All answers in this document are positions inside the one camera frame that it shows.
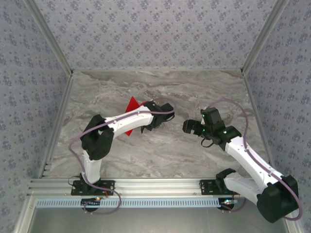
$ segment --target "black mounting bracket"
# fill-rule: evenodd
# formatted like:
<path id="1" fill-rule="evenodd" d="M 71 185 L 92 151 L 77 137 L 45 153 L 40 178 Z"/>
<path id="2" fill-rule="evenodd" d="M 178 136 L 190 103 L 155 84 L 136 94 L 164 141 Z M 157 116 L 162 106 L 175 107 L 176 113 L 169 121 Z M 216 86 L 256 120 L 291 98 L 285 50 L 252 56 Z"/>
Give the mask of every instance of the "black mounting bracket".
<path id="1" fill-rule="evenodd" d="M 105 121 L 106 119 L 102 118 L 99 114 L 93 116 L 84 132 L 95 126 L 104 124 Z M 81 137 L 82 149 L 87 151 L 90 160 L 100 160 L 110 152 L 113 136 L 113 129 L 109 128 L 107 125 L 98 130 L 91 131 Z"/>
<path id="2" fill-rule="evenodd" d="M 155 104 L 153 101 L 148 101 L 144 103 L 144 106 L 147 107 L 152 112 L 169 112 L 174 110 L 174 108 L 166 103 L 162 106 Z M 152 122 L 149 125 L 141 126 L 140 131 L 143 133 L 144 129 L 151 131 L 152 129 L 156 129 L 160 127 L 163 122 L 167 122 L 172 120 L 175 117 L 175 112 L 170 114 L 152 114 L 154 116 Z"/>
<path id="3" fill-rule="evenodd" d="M 115 189 L 115 181 L 105 181 L 105 180 L 99 180 L 96 183 L 94 183 L 95 186 L 103 187 L 103 188 L 110 188 Z M 72 183 L 71 188 L 71 195 L 72 196 L 112 196 L 113 192 L 111 191 L 103 191 L 97 188 L 93 188 L 90 185 L 88 185 L 82 176 L 80 175 L 79 181 L 74 181 Z"/>
<path id="4" fill-rule="evenodd" d="M 224 178 L 235 170 L 228 168 L 219 172 L 215 180 L 201 180 L 201 194 L 202 195 L 233 195 L 234 192 L 227 189 Z"/>
<path id="5" fill-rule="evenodd" d="M 216 180 L 201 180 L 201 194 L 205 195 L 233 195 L 230 190 L 220 190 L 216 184 Z"/>

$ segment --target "aluminum frame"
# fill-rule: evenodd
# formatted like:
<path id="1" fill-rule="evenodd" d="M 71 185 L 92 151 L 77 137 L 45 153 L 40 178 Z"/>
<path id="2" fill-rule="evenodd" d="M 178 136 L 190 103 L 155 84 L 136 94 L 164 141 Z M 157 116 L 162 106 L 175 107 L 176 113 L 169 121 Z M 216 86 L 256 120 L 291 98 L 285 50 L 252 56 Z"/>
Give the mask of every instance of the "aluminum frame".
<path id="1" fill-rule="evenodd" d="M 268 18 L 266 19 L 259 35 L 256 38 L 256 41 L 251 48 L 251 51 L 241 67 L 242 74 L 246 75 L 252 67 L 288 2 L 289 0 L 276 0 Z"/>
<path id="2" fill-rule="evenodd" d="M 71 78 L 71 76 L 69 76 L 66 87 L 65 87 L 65 91 L 64 91 L 61 103 L 60 103 L 60 108 L 58 110 L 55 123 L 53 125 L 52 133 L 50 135 L 47 148 L 44 152 L 44 156 L 43 156 L 41 167 L 39 169 L 39 174 L 38 174 L 39 178 L 43 178 L 43 177 L 46 178 L 49 175 L 51 165 L 52 165 L 52 162 L 51 162 L 52 155 L 56 149 L 60 131 L 64 123 L 65 113 L 67 110 L 68 101 L 69 101 L 70 94 L 71 94 L 72 84 L 73 84 L 73 79 Z"/>
<path id="3" fill-rule="evenodd" d="M 231 195 L 201 195 L 199 181 L 213 178 L 109 178 L 114 180 L 115 190 L 123 198 L 225 198 Z M 26 233 L 29 230 L 34 210 L 39 198 L 68 198 L 71 196 L 71 186 L 68 179 L 32 179 L 27 192 L 27 197 L 17 222 L 15 233 Z M 116 195 L 110 199 L 118 200 Z"/>
<path id="4" fill-rule="evenodd" d="M 25 5 L 27 6 L 28 10 L 32 14 L 35 22 L 37 23 L 39 29 L 41 30 L 42 34 L 44 35 L 45 39 L 47 40 L 48 44 L 50 45 L 53 53 L 55 54 L 57 60 L 59 61 L 60 65 L 64 69 L 67 75 L 71 75 L 72 71 L 70 65 L 59 47 L 53 33 L 49 29 L 39 7 L 37 6 L 35 0 L 24 0 Z"/>

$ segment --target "cable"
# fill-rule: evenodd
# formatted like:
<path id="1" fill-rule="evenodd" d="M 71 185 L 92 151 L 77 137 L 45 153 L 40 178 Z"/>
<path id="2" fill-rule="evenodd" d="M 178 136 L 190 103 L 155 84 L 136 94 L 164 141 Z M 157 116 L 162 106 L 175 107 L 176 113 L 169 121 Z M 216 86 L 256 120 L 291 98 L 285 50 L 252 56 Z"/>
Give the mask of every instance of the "cable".
<path id="1" fill-rule="evenodd" d="M 203 140 L 201 141 L 201 146 L 204 148 L 210 148 L 212 145 L 214 145 L 214 143 L 212 142 L 211 144 L 209 144 L 208 146 L 203 146 L 203 142 L 206 140 L 206 138 L 203 138 Z"/>
<path id="2" fill-rule="evenodd" d="M 213 102 L 212 104 L 210 104 L 207 108 L 210 108 L 211 106 L 217 104 L 217 103 L 220 103 L 220 102 L 229 102 L 229 103 L 232 103 L 234 105 L 236 105 L 238 108 L 241 109 L 244 117 L 245 117 L 245 121 L 246 121 L 246 126 L 245 126 L 245 131 L 244 131 L 244 135 L 243 135 L 243 143 L 244 143 L 244 147 L 245 147 L 245 150 L 247 152 L 247 154 L 254 160 L 254 162 L 259 166 L 261 167 L 264 171 L 266 171 L 268 174 L 270 174 L 273 178 L 275 178 L 277 181 L 279 181 L 289 192 L 290 194 L 292 194 L 292 196 L 294 197 L 295 201 L 297 202 L 298 204 L 298 208 L 299 208 L 299 214 L 297 217 L 294 217 L 294 218 L 290 218 L 290 217 L 284 217 L 286 220 L 289 220 L 289 221 L 297 221 L 299 220 L 301 217 L 302 217 L 302 205 L 301 205 L 301 202 L 298 198 L 298 196 L 296 195 L 296 193 L 282 180 L 280 179 L 277 175 L 275 175 L 274 173 L 272 173 L 269 169 L 267 169 L 263 164 L 261 164 L 254 156 L 253 154 L 249 151 L 249 149 L 247 149 L 247 142 L 246 142 L 246 136 L 247 136 L 247 130 L 248 130 L 248 117 L 247 117 L 247 114 L 245 112 L 245 110 L 238 104 L 236 103 L 235 101 L 233 100 L 229 100 L 229 99 L 221 99 L 221 100 L 217 100 L 215 102 Z"/>
<path id="3" fill-rule="evenodd" d="M 67 182 L 68 182 L 68 184 L 71 185 L 71 186 L 73 186 L 73 183 L 70 184 L 70 183 L 69 183 L 69 180 L 70 180 L 71 178 L 73 178 L 73 177 L 79 177 L 79 176 L 71 176 L 71 177 L 68 178 Z"/>
<path id="4" fill-rule="evenodd" d="M 102 212 L 90 212 L 90 211 L 87 211 L 87 210 L 86 210 L 86 206 L 87 206 L 89 203 L 91 203 L 91 202 L 93 202 L 93 201 L 87 201 L 87 202 L 83 205 L 84 213 L 90 214 L 90 215 L 101 215 Z"/>
<path id="5" fill-rule="evenodd" d="M 169 122 L 175 118 L 175 115 L 173 115 L 170 119 L 165 120 L 164 122 Z"/>
<path id="6" fill-rule="evenodd" d="M 136 115 L 137 113 L 150 113 L 150 114 L 157 114 L 157 115 L 166 115 L 166 114 L 171 114 L 171 113 L 174 113 L 174 112 L 175 112 L 176 104 L 175 104 L 171 99 L 160 98 L 160 99 L 156 99 L 156 100 L 153 100 L 153 101 L 157 101 L 157 100 L 169 100 L 169 101 L 171 101 L 171 102 L 173 103 L 173 105 L 174 105 L 173 110 L 168 111 L 168 112 L 138 111 L 138 110 L 137 110 L 137 111 L 134 111 L 134 112 L 132 112 L 132 113 L 130 113 L 130 114 L 121 116 L 121 117 L 119 117 L 119 118 L 117 118 L 117 119 L 113 119 L 113 120 L 111 120 L 111 121 L 108 121 L 108 122 L 105 122 L 105 123 L 103 123 L 103 124 L 97 125 L 97 126 L 95 126 L 95 127 L 93 127 L 93 128 L 90 128 L 90 129 L 84 131 L 83 133 L 81 133 L 80 135 L 78 135 L 77 137 L 75 137 L 75 138 L 69 143 L 68 149 L 69 149 L 69 151 L 76 157 L 76 159 L 78 160 L 78 162 L 79 162 L 79 164 L 80 164 L 80 167 L 81 167 L 81 169 L 82 169 L 82 176 L 83 176 L 83 178 L 84 178 L 84 181 L 85 181 L 89 186 L 91 186 L 91 187 L 93 187 L 93 188 L 100 189 L 100 190 L 103 190 L 103 191 L 113 192 L 113 193 L 117 194 L 117 196 L 118 196 L 118 198 L 119 198 L 119 204 L 118 204 L 118 206 L 117 206 L 115 209 L 113 209 L 112 211 L 104 212 L 104 213 L 102 213 L 102 212 L 95 212 L 95 213 L 93 213 L 93 212 L 88 212 L 88 211 L 85 210 L 85 213 L 86 213 L 86 214 L 93 214 L 93 215 L 108 215 L 108 214 L 112 214 L 112 213 L 116 212 L 116 211 L 120 208 L 122 199 L 121 199 L 121 195 L 120 195 L 117 191 L 115 191 L 114 189 L 103 188 L 103 187 L 95 186 L 95 185 L 93 185 L 93 184 L 87 179 L 87 177 L 86 177 L 86 170 L 85 170 L 85 167 L 84 167 L 84 164 L 83 164 L 82 160 L 80 159 L 79 155 L 71 148 L 72 145 L 73 145 L 73 143 L 75 143 L 76 141 L 78 141 L 81 137 L 83 137 L 84 135 L 88 134 L 89 132 L 92 132 L 92 131 L 94 131 L 94 130 L 97 130 L 97 129 L 101 128 L 101 127 L 104 127 L 104 126 L 106 126 L 106 125 L 108 125 L 108 124 L 111 124 L 111 123 L 114 123 L 114 122 L 116 122 L 116 121 L 126 119 L 126 118 L 128 118 L 128 117 L 131 117 L 131 116 L 133 116 L 133 115 Z"/>
<path id="7" fill-rule="evenodd" d="M 241 198 L 240 194 L 239 194 L 239 193 L 236 193 L 236 194 L 238 194 L 238 195 L 239 195 L 239 199 L 238 199 L 238 201 L 240 201 L 240 198 Z M 233 199 L 234 199 L 234 195 L 233 195 Z"/>

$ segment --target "floor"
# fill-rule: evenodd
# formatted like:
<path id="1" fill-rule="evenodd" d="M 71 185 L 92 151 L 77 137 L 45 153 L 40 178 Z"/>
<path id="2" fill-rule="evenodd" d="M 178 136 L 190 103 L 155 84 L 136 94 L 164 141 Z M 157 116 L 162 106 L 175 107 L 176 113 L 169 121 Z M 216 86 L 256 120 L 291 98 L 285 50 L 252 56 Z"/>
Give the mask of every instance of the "floor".
<path id="1" fill-rule="evenodd" d="M 253 109 L 239 70 L 235 71 L 90 71 L 74 72 L 73 86 L 53 156 L 50 177 L 70 177 L 81 172 L 68 151 L 68 144 L 101 114 L 112 117 L 124 113 L 130 98 L 138 102 L 170 98 L 177 107 L 175 119 L 151 132 L 135 129 L 130 137 L 114 139 L 110 153 L 103 159 L 102 177 L 214 177 L 233 168 L 244 169 L 218 146 L 203 148 L 201 138 L 183 133 L 186 119 L 200 119 L 200 109 L 215 100 L 228 98 L 240 103 L 249 117 L 248 143 L 265 160 L 267 156 Z M 226 125 L 243 133 L 245 119 L 230 103 L 217 105 Z M 73 149 L 82 154 L 81 142 Z"/>

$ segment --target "white cable tray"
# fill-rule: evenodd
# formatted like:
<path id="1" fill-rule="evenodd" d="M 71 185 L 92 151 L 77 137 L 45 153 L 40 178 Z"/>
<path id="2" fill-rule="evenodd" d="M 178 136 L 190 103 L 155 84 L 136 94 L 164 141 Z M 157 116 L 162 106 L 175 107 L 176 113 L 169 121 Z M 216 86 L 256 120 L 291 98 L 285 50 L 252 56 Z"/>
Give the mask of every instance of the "white cable tray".
<path id="1" fill-rule="evenodd" d="M 37 208 L 81 208 L 81 198 L 38 198 Z M 117 198 L 101 200 L 99 206 L 89 208 L 114 208 Z M 220 207 L 218 198 L 123 198 L 121 208 L 200 208 Z"/>

